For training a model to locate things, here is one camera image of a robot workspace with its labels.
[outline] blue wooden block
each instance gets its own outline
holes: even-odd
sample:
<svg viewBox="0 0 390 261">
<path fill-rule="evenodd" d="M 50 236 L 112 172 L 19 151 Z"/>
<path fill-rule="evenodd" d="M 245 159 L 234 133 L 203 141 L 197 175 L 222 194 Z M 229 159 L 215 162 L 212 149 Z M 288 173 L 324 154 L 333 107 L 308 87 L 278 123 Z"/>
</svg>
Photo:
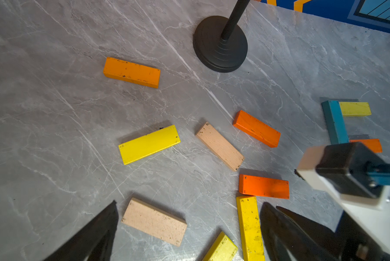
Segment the blue wooden block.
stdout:
<svg viewBox="0 0 390 261">
<path fill-rule="evenodd" d="M 323 106 L 331 144 L 349 143 L 340 103 L 338 101 L 325 101 L 321 105 Z"/>
</svg>

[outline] blue wall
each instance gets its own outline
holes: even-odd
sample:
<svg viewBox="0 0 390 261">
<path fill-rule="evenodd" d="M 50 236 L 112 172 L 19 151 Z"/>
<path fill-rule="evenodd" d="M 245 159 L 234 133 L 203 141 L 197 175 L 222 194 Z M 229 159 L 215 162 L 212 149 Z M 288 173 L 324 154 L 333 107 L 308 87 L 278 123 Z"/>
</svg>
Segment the blue wall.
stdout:
<svg viewBox="0 0 390 261">
<path fill-rule="evenodd" d="M 276 4 L 293 10 L 294 2 L 295 0 L 277 0 Z M 359 13 L 366 15 L 369 13 L 370 16 L 363 17 L 354 15 L 354 10 L 359 3 L 360 0 L 311 0 L 303 5 L 303 13 L 390 33 L 390 0 L 365 0 Z"/>
</svg>

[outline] black round base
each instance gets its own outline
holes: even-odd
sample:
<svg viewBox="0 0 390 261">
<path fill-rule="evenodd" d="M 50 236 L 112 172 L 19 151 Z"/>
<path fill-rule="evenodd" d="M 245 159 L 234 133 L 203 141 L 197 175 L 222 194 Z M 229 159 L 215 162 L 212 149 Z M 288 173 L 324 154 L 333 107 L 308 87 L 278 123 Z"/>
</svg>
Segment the black round base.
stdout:
<svg viewBox="0 0 390 261">
<path fill-rule="evenodd" d="M 199 60 L 211 70 L 229 73 L 244 62 L 247 55 L 247 39 L 236 25 L 227 41 L 221 33 L 228 18 L 210 16 L 202 20 L 194 34 L 194 49 Z"/>
</svg>

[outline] beige wooden block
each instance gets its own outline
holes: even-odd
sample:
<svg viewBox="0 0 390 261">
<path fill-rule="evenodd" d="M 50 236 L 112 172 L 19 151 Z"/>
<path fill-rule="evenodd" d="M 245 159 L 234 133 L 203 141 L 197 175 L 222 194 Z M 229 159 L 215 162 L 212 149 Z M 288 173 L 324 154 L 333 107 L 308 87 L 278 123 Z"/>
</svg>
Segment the beige wooden block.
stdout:
<svg viewBox="0 0 390 261">
<path fill-rule="evenodd" d="M 195 134 L 227 167 L 237 171 L 244 156 L 208 122 Z"/>
<path fill-rule="evenodd" d="M 121 222 L 175 246 L 182 243 L 187 227 L 183 219 L 136 198 L 131 199 Z"/>
</svg>

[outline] dark orange block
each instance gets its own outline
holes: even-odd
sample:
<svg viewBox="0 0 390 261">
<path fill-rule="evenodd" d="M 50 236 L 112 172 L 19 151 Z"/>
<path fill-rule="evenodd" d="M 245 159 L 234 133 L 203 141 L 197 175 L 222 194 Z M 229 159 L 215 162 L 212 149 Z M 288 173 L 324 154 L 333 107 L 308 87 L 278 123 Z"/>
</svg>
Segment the dark orange block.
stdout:
<svg viewBox="0 0 390 261">
<path fill-rule="evenodd" d="M 350 142 L 361 142 L 374 153 L 382 152 L 382 145 L 380 144 L 379 139 L 351 139 Z"/>
<path fill-rule="evenodd" d="M 239 111 L 235 116 L 233 126 L 244 131 L 255 139 L 260 140 L 271 148 L 279 144 L 281 133 L 264 124 L 247 112 Z"/>
<path fill-rule="evenodd" d="M 289 181 L 241 174 L 238 191 L 246 195 L 289 199 Z"/>
</svg>

